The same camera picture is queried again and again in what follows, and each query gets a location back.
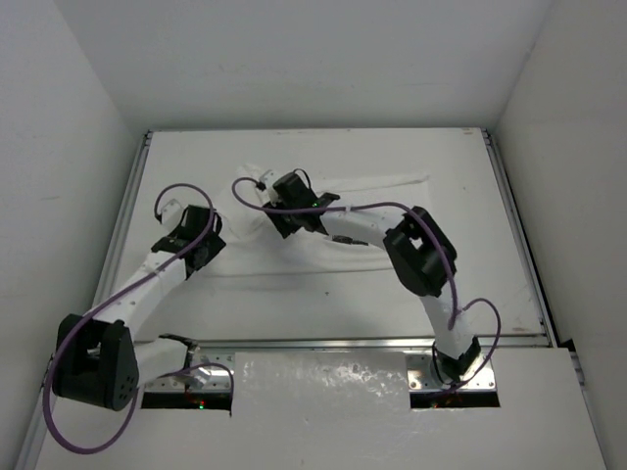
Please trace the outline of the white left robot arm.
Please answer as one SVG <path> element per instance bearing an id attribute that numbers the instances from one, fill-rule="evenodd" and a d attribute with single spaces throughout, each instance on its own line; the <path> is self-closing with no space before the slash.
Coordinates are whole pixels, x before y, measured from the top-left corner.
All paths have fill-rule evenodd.
<path id="1" fill-rule="evenodd" d="M 60 356 L 52 392 L 119 411 L 141 386 L 188 368 L 196 341 L 162 334 L 138 345 L 135 337 L 169 294 L 224 249 L 221 228 L 215 211 L 187 207 L 122 287 L 96 306 L 94 315 L 68 315 L 58 329 Z"/>

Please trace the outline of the white printed t-shirt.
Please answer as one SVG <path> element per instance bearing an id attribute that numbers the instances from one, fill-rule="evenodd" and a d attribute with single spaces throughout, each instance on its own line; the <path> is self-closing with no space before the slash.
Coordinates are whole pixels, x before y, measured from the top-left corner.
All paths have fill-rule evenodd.
<path id="1" fill-rule="evenodd" d="M 250 209 L 240 199 L 260 207 L 269 201 L 266 191 L 254 182 L 265 172 L 253 164 L 236 170 L 245 180 L 232 189 L 226 183 L 214 205 L 222 220 L 220 238 L 226 247 L 209 265 L 215 277 L 253 275 L 315 274 L 386 270 L 392 267 L 383 248 L 386 231 L 399 223 L 401 211 L 395 208 L 368 211 L 332 211 L 322 217 L 327 234 L 305 229 L 282 238 L 265 213 Z M 383 176 L 313 181 L 321 195 L 340 197 L 341 207 L 393 202 L 408 208 L 432 209 L 429 194 L 431 175 L 425 171 Z"/>

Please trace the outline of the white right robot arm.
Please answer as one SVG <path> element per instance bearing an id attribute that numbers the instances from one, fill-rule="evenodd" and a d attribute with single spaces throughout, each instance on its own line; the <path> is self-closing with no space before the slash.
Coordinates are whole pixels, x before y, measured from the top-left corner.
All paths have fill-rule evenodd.
<path id="1" fill-rule="evenodd" d="M 421 206 L 387 210 L 350 207 L 333 193 L 317 195 L 294 171 L 265 172 L 258 188 L 267 191 L 268 217 L 284 238 L 303 228 L 330 238 L 383 250 L 401 284 L 417 295 L 435 336 L 437 376 L 460 381 L 480 354 L 477 337 L 457 320 L 457 251 L 429 211 Z"/>

